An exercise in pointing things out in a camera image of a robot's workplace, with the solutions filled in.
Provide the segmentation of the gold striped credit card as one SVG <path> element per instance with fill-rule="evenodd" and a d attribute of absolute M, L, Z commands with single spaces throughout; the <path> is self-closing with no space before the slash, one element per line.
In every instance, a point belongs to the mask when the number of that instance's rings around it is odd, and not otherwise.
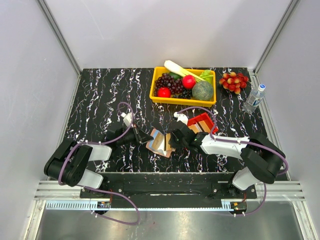
<path fill-rule="evenodd" d="M 157 135 L 155 136 L 155 139 L 152 142 L 152 149 L 158 150 L 161 149 L 164 143 L 164 135 L 161 132 L 158 132 Z"/>

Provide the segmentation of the pink leather card holder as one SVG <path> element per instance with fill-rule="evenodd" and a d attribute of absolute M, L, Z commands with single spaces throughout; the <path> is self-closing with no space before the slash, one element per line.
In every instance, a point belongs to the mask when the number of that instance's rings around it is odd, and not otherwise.
<path fill-rule="evenodd" d="M 170 133 L 162 133 L 154 128 L 150 136 L 153 137 L 153 140 L 146 143 L 146 148 L 151 152 L 169 158 L 171 153 L 176 151 L 176 149 L 172 148 L 170 145 Z"/>

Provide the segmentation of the red plastic bin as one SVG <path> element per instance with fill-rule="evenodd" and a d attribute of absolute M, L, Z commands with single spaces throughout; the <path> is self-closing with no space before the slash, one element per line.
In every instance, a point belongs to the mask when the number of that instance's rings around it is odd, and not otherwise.
<path fill-rule="evenodd" d="M 195 134 L 197 133 L 210 133 L 214 126 L 213 121 L 210 119 L 207 113 L 202 113 L 188 120 L 187 126 Z"/>

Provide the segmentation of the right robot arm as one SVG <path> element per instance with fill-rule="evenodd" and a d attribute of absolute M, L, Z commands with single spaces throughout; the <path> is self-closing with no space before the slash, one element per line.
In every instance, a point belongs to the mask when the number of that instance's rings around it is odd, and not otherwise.
<path fill-rule="evenodd" d="M 189 129 L 188 117 L 175 112 L 176 128 L 170 132 L 169 144 L 174 149 L 186 148 L 194 153 L 223 155 L 243 160 L 245 168 L 235 172 L 227 186 L 228 194 L 239 198 L 248 187 L 259 182 L 273 184 L 278 175 L 286 173 L 285 154 L 262 134 L 251 137 L 225 137 L 209 132 L 194 133 Z"/>

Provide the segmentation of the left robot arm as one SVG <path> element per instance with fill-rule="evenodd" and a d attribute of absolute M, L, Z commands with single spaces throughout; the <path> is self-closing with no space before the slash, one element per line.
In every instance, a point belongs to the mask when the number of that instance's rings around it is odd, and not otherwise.
<path fill-rule="evenodd" d="M 91 188 L 98 198 L 107 195 L 109 186 L 103 182 L 104 177 L 87 169 L 88 162 L 108 161 L 112 151 L 126 144 L 146 144 L 154 138 L 132 123 L 131 113 L 122 113 L 125 127 L 110 130 L 106 135 L 106 144 L 96 142 L 76 142 L 66 138 L 57 147 L 44 166 L 47 177 L 58 180 L 69 187 L 81 186 Z"/>

